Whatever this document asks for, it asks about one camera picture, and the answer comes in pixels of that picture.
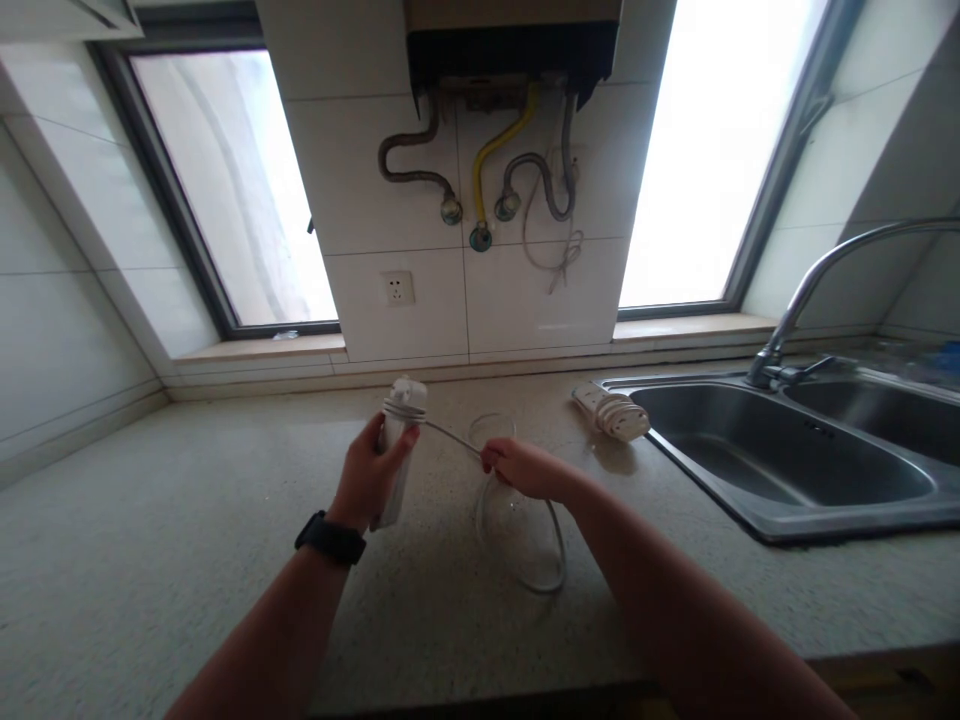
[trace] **window sill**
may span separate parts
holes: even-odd
[[[301,355],[346,355],[343,335],[302,335],[290,340],[232,340],[211,345],[203,350],[181,355],[174,365],[222,363],[240,360],[269,360]]]
[[[611,351],[613,353],[629,352],[632,350],[628,347],[630,345],[645,344],[645,341],[654,340],[657,341],[658,349],[667,349],[679,344],[694,347],[698,338],[734,340],[744,335],[769,333],[776,324],[777,321],[771,318],[740,313],[659,320],[628,320],[617,323],[614,327]],[[704,342],[704,345],[714,344],[716,343],[707,340]],[[173,362],[175,365],[183,366],[319,355],[342,355],[346,360],[346,352],[343,335],[304,335],[292,340],[221,342],[189,355],[183,355]]]
[[[636,343],[643,340],[691,340],[723,335],[769,333],[776,326],[777,321],[772,318],[742,313],[693,315],[658,320],[627,320],[618,322],[614,326],[613,344]]]

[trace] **faucet handle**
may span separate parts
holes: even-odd
[[[805,368],[787,368],[787,367],[777,367],[775,365],[770,365],[763,369],[765,375],[774,380],[781,382],[784,385],[796,385],[797,383],[803,382],[808,377],[813,375],[813,373],[818,370],[823,370],[825,367],[833,365],[837,359],[833,355],[827,355],[823,360],[815,362],[813,365]]]

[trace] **yellow gas hose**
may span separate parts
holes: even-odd
[[[536,83],[530,83],[527,86],[527,107],[524,108],[523,115],[510,127],[497,135],[493,140],[484,145],[477,157],[473,159],[473,204],[477,209],[477,224],[486,223],[486,212],[483,209],[483,186],[480,180],[480,171],[483,168],[483,161],[487,156],[497,148],[510,142],[517,133],[530,122],[533,113],[537,110],[537,100],[539,99],[540,88]]]

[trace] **window frame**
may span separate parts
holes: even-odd
[[[800,163],[807,138],[832,104],[830,88],[863,4],[864,0],[830,0],[824,10],[721,298],[667,305],[621,307],[617,309],[617,322],[740,312],[773,224]],[[824,98],[829,98],[825,107],[821,105]]]
[[[137,81],[131,58],[142,55],[266,50],[252,2],[141,8],[144,37],[88,43],[134,152],[170,225],[210,316],[224,340],[340,332],[340,321],[241,325],[194,217],[176,169]],[[307,232],[310,218],[304,218]]]

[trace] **watch strap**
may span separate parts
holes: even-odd
[[[327,522],[325,515],[326,511],[320,510],[307,520],[297,535],[294,549],[309,545],[339,565],[356,565],[367,546],[366,540],[353,528]]]

